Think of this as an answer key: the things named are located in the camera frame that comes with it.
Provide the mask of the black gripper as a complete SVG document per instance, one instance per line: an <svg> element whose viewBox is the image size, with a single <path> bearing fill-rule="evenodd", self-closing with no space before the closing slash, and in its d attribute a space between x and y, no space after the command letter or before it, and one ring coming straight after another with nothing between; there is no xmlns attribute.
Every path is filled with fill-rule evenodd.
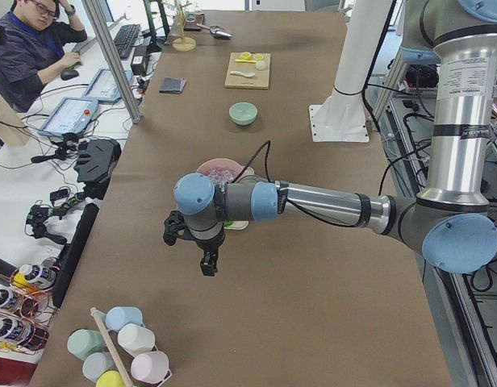
<svg viewBox="0 0 497 387"><path fill-rule="evenodd" d="M187 226L189 233L195 243L204 251L200 261L200 268L204 276L215 275L218 272L217 261L219 258L219 247L225 240L223 225L214 225L212 228L199 231Z"/></svg>

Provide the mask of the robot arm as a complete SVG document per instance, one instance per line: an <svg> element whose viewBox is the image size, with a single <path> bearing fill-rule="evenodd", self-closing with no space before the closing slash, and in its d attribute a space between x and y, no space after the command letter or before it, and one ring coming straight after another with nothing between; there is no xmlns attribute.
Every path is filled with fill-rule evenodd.
<svg viewBox="0 0 497 387"><path fill-rule="evenodd" d="M497 253L497 226L482 195L497 69L497 1L410 1L404 52L441 59L428 181L414 198L345 193L249 176L214 184L191 173L174 186L163 239L194 241L202 272L217 270L227 221L269 221L287 208L335 227L368 227L403 242L432 266L471 273Z"/></svg>

